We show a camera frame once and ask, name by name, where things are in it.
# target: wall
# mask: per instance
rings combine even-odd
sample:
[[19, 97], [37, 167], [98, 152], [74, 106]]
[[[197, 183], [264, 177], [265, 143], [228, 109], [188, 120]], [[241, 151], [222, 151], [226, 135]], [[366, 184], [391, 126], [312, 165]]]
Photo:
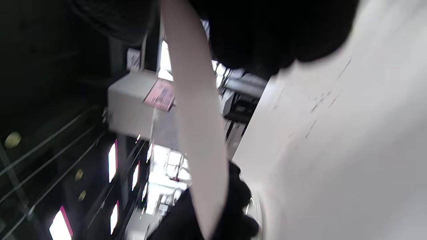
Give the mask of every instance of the wall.
[[426, 13], [364, 2], [343, 49], [270, 80], [233, 158], [265, 239], [427, 238]]

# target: fluorescent light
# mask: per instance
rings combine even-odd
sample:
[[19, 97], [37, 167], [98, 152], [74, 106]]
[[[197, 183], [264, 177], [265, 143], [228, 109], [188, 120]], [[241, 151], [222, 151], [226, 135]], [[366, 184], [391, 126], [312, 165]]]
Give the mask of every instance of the fluorescent light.
[[116, 154], [116, 144], [117, 140], [111, 146], [110, 152], [108, 153], [108, 182], [113, 180], [114, 175], [116, 174], [117, 168], [117, 154]]
[[151, 150], [153, 149], [153, 143], [151, 143], [150, 144], [150, 147], [148, 148], [148, 151], [147, 151], [147, 162], [146, 163], [148, 163], [148, 160], [150, 159], [150, 157], [151, 157]]
[[110, 235], [113, 234], [114, 228], [117, 224], [117, 219], [119, 218], [119, 206], [118, 202], [113, 208], [113, 213], [110, 216]]
[[71, 230], [68, 222], [64, 206], [62, 206], [59, 212], [55, 215], [53, 223], [49, 227], [49, 232], [53, 240], [71, 240], [73, 231]]
[[141, 202], [144, 201], [144, 197], [147, 194], [147, 186], [148, 186], [148, 183], [145, 184], [144, 190], [142, 191], [142, 200], [141, 200]]
[[132, 176], [132, 191], [136, 186], [136, 183], [138, 182], [138, 171], [139, 171], [139, 164], [136, 165], [134, 175]]

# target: white wall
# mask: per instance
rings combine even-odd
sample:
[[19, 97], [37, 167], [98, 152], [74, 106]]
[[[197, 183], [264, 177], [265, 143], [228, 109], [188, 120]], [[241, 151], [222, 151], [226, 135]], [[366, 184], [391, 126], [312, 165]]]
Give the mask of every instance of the white wall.
[[366, 2], [340, 52], [270, 80], [233, 158], [265, 239], [427, 239], [426, 24]]

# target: round light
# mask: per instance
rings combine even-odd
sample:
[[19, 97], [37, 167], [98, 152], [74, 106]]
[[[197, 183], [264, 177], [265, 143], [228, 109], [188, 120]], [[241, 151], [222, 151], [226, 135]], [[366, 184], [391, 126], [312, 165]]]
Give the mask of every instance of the round light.
[[7, 149], [14, 148], [19, 144], [19, 142], [21, 142], [21, 139], [21, 135], [18, 132], [13, 132], [7, 136], [4, 141], [4, 147]]

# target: black fabric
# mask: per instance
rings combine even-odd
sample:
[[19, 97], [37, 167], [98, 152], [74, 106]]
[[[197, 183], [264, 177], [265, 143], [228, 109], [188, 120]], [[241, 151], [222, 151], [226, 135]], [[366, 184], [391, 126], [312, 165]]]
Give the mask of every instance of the black fabric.
[[[240, 180], [240, 168], [231, 162], [229, 173], [227, 201], [212, 240], [250, 240], [259, 229], [257, 222], [244, 215], [242, 210], [249, 204], [251, 192]], [[148, 240], [203, 240], [190, 189], [181, 194], [175, 206], [162, 219]]]
[[[189, 0], [210, 24], [212, 55], [231, 69], [269, 79], [295, 60], [315, 61], [347, 39], [359, 0]], [[71, 0], [107, 35], [139, 44], [157, 0]]]
[[328, 56], [347, 39], [358, 0], [190, 0], [210, 23], [214, 57], [269, 78], [295, 60]]

